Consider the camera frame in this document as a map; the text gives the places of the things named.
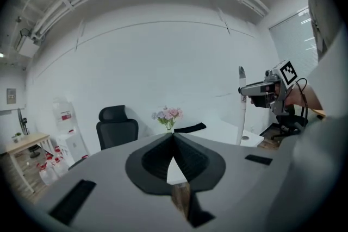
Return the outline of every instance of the standing fan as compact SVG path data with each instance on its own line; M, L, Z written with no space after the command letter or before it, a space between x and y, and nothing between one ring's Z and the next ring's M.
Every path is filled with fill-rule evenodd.
M21 113L21 110L19 108L17 109L17 112L18 112L18 120L20 122L22 132L23 132L23 134L28 135L29 134L28 129L27 129L28 121L26 118L22 117L22 113ZM28 150L31 152L30 157L32 159L36 158L37 156L40 155L39 152L37 152L37 153L35 152L35 150L37 150L37 149L39 149L38 145L34 145L34 146L31 146L28 148Z

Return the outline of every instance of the air conditioner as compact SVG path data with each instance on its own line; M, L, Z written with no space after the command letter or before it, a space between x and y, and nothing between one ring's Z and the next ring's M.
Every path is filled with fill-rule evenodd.
M21 38L15 50L21 55L33 58L38 49L39 46L34 43L34 40L21 32Z

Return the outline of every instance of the white table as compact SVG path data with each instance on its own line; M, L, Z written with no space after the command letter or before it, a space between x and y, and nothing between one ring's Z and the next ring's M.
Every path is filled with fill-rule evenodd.
M11 161L14 164L19 176L21 176L23 182L32 193L34 193L34 190L29 185L28 181L25 179L23 171L21 170L15 158L15 154L31 146L34 146L36 144L39 144L40 147L42 148L42 144L41 144L42 142L47 143L47 146L49 150L51 151L51 154L54 154L54 149L48 134L34 133L34 134L25 135L21 140L19 140L19 142L17 143L11 142L6 145L6 152L9 153Z
M189 134L217 142L236 144L238 127L222 120L212 120L209 122L204 121L204 124L207 126L206 129L194 131L193 133ZM241 145L246 147L257 147L264 140L262 136L250 133L246 130L243 131L243 135L249 137L248 140L241 141ZM187 182L187 180L173 158L168 168L167 183L170 185L175 185L185 182Z

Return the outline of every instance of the wall picture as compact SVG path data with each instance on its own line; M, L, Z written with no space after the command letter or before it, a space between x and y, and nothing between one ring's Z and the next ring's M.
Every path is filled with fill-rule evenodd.
M16 89L7 89L7 104L16 103Z

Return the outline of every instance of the black chair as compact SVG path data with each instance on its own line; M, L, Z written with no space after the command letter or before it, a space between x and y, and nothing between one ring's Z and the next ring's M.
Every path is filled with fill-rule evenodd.
M101 150L138 139L138 122L128 119L124 105L110 106L99 113L97 133Z
M289 115L277 116L277 120L280 126L280 134L272 136L271 140L274 140L274 138L276 137L286 137L290 135L299 134L301 130L299 130L298 125L300 125L301 127L305 127L308 123L308 120L303 117L305 108L302 108L301 116L295 115L294 105L289 105L288 107L286 107L285 111L288 112ZM288 128L288 130L284 131L282 129L283 126Z

